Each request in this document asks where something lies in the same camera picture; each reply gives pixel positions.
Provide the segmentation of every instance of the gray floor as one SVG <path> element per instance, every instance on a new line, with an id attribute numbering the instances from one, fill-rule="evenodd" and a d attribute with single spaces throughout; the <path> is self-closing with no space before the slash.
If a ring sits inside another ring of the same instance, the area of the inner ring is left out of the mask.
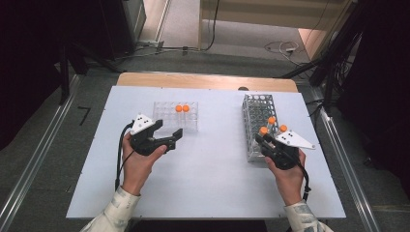
<path id="1" fill-rule="evenodd" d="M 172 43 L 171 37 L 167 37 L 166 33 L 162 34 L 162 38 L 169 43 L 168 45 L 188 45 L 188 39 L 185 44 Z M 299 39 L 297 37 L 286 38 L 286 40 L 292 41 Z M 215 42 L 216 47 L 219 47 L 218 50 L 223 47 L 220 40 Z M 264 40 L 277 41 L 278 38 L 269 37 Z M 240 42 L 238 45 L 242 46 L 244 43 L 246 42 Z M 245 56 L 245 53 L 237 53 L 237 50 L 226 49 L 224 54 L 212 50 L 208 53 L 190 52 L 188 55 L 183 55 L 181 51 L 173 51 L 159 55 L 131 57 L 119 60 L 114 64 L 129 72 L 211 73 L 262 78 L 280 76 L 296 67 L 280 54 L 276 54 L 275 57 L 266 57 L 259 55 L 262 54 L 262 49 L 251 47 L 251 52 L 248 52 L 251 55 Z M 134 55 L 145 53 L 150 53 L 150 51 L 138 51 Z M 302 55 L 298 61 L 305 62 L 306 58 Z M 9 231 L 78 231 L 87 222 L 86 220 L 68 220 L 65 219 L 65 215 L 103 113 L 110 88 L 116 84 L 119 75 L 95 64 L 91 64 L 90 67 L 88 74 L 80 77 L 79 88 L 73 99 L 73 104 L 51 144 L 31 188 L 17 211 Z M 293 78 L 298 83 L 298 89 L 306 102 L 313 99 L 311 88 L 307 85 L 307 78 L 310 74 L 311 72 L 307 72 Z M 59 98 L 60 90 L 57 90 L 26 123 L 12 144 L 0 151 L 1 202 L 7 199 L 10 190 L 36 150 L 37 144 L 39 144 L 58 107 Z M 79 109 L 80 106 L 91 108 L 82 125 L 80 123 L 85 112 Z M 308 105 L 307 107 L 312 112 L 316 105 Z M 403 193 L 399 180 L 386 170 L 363 165 L 366 154 L 361 146 L 360 134 L 349 122 L 343 120 L 336 108 L 333 108 L 333 112 L 339 136 L 361 181 L 366 197 L 373 207 L 381 231 L 408 231 L 406 225 L 410 213 L 405 206 L 409 205 L 409 200 Z M 312 119 L 312 121 L 317 123 L 317 135 L 347 215 L 347 218 L 326 222 L 335 231 L 365 231 L 329 135 L 320 119 L 317 121 Z M 269 231 L 285 231 L 288 227 L 285 218 L 266 220 L 266 224 Z"/>
<path id="2" fill-rule="evenodd" d="M 199 1 L 171 1 L 160 41 L 164 41 L 164 46 L 198 47 L 198 21 Z M 211 44 L 214 35 L 213 25 L 213 20 L 202 21 L 200 34 L 202 49 Z M 289 54 L 284 50 L 296 47 L 288 58 L 297 64 L 309 61 L 296 28 L 227 21 L 216 23 L 214 44 L 207 52 L 287 61 L 288 59 L 280 53 L 279 47 L 288 56 Z"/>

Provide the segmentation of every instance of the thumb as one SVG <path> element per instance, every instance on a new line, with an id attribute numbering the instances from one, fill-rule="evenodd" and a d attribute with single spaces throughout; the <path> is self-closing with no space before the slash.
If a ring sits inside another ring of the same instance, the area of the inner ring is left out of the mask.
<path id="1" fill-rule="evenodd" d="M 166 151 L 166 145 L 161 145 L 158 147 L 151 155 L 150 157 L 153 158 L 154 160 L 159 159 L 163 153 Z"/>
<path id="2" fill-rule="evenodd" d="M 268 164 L 268 168 L 271 171 L 274 171 L 277 168 L 276 164 L 274 163 L 274 161 L 270 157 L 265 157 L 265 161 Z"/>

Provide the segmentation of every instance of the test tube rack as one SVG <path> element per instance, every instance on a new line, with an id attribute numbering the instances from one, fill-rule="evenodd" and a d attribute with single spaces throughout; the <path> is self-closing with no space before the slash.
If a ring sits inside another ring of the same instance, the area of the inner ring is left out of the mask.
<path id="1" fill-rule="evenodd" d="M 162 119 L 163 122 L 158 131 L 198 131 L 198 102 L 155 101 L 153 115 L 154 120 Z"/>
<path id="2" fill-rule="evenodd" d="M 244 123 L 247 137 L 248 161 L 262 161 L 264 156 L 260 146 L 255 142 L 254 135 L 259 133 L 261 127 L 266 127 L 269 117 L 275 117 L 276 121 L 269 131 L 274 135 L 278 131 L 278 116 L 275 111 L 274 98 L 272 95 L 247 94 L 242 104 Z"/>

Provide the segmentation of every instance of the wrist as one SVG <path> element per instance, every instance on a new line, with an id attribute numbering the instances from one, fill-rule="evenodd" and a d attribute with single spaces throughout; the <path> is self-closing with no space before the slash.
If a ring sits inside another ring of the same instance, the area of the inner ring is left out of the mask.
<path id="1" fill-rule="evenodd" d="M 141 188 L 133 186 L 133 185 L 127 185 L 124 183 L 121 188 L 126 191 L 127 193 L 134 195 L 134 196 L 140 196 L 141 195 Z"/>
<path id="2" fill-rule="evenodd" d="M 302 197 L 301 197 L 300 194 L 283 196 L 282 198 L 283 198 L 283 202 L 284 202 L 285 206 L 294 205 L 294 204 L 299 203 L 299 202 L 302 201 Z"/>

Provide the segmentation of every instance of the black stand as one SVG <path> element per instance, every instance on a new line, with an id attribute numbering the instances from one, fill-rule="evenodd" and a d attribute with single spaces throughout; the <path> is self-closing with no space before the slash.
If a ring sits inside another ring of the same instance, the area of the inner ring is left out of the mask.
<path id="1" fill-rule="evenodd" d="M 125 70 L 119 70 L 117 67 L 109 64 L 96 53 L 90 49 L 77 43 L 63 43 L 60 45 L 60 74 L 61 74 L 61 100 L 60 105 L 63 104 L 70 95 L 69 82 L 69 60 L 72 64 L 75 73 L 87 74 L 88 66 L 85 63 L 83 56 L 88 56 L 98 62 L 100 65 L 108 68 L 115 73 L 123 73 Z"/>
<path id="2" fill-rule="evenodd" d="M 336 77 L 332 73 L 335 73 L 337 63 L 344 61 L 344 59 L 349 56 L 351 49 L 354 46 L 354 42 L 366 26 L 366 10 L 371 9 L 369 4 L 370 1 L 368 0 L 362 0 L 357 4 L 353 13 L 347 18 L 335 40 L 331 43 L 323 56 L 292 72 L 280 76 L 280 78 L 292 78 L 295 75 L 317 67 L 310 77 L 309 83 L 311 86 L 319 86 L 325 77 L 328 76 L 323 105 L 329 116 L 331 116 L 330 105 Z"/>

